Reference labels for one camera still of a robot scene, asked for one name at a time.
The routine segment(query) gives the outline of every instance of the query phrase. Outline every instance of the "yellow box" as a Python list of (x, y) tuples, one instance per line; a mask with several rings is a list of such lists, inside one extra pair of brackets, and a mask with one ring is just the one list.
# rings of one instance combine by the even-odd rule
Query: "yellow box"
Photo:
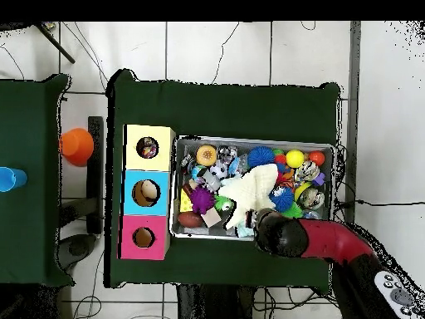
[[(147, 125), (124, 125), (127, 134), (125, 168), (127, 170), (171, 171), (171, 153), (175, 133), (169, 127)], [(142, 158), (137, 143), (150, 137), (158, 143), (158, 153), (151, 159)]]

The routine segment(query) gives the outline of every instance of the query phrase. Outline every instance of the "green table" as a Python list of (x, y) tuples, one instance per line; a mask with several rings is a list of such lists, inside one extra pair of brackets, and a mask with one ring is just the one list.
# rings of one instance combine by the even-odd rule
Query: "green table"
[(219, 283), (329, 288), (320, 259), (275, 258), (253, 242), (172, 238), (165, 260), (117, 259), (124, 124), (171, 127), (179, 135), (336, 143), (340, 89), (298, 86), (205, 86), (135, 81), (131, 71), (111, 78), (106, 170), (105, 284), (121, 282)]
[(0, 80), (0, 165), (27, 184), (0, 194), (0, 282), (72, 283), (56, 264), (59, 236), (58, 105), (67, 75), (43, 82)]

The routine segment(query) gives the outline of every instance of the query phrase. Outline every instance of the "blue cup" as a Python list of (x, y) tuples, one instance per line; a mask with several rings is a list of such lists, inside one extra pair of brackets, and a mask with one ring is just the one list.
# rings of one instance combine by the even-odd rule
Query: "blue cup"
[(0, 166), (0, 192), (16, 189), (27, 183), (27, 174), (20, 169)]

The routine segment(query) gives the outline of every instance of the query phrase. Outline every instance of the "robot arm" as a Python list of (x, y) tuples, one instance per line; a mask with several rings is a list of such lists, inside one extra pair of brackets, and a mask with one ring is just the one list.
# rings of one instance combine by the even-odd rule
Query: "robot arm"
[(343, 319), (423, 319), (413, 297), (357, 233), (341, 223), (289, 219), (272, 209), (249, 213), (255, 243), (282, 257), (333, 263), (332, 287)]

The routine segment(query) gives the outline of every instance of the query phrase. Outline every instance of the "blue box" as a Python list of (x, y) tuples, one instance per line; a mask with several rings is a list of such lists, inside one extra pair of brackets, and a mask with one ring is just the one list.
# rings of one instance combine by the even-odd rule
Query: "blue box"
[[(169, 213), (170, 173), (163, 171), (125, 171), (124, 215), (167, 215)], [(134, 185), (140, 180), (150, 179), (159, 186), (159, 199), (150, 207), (138, 205), (132, 196)]]

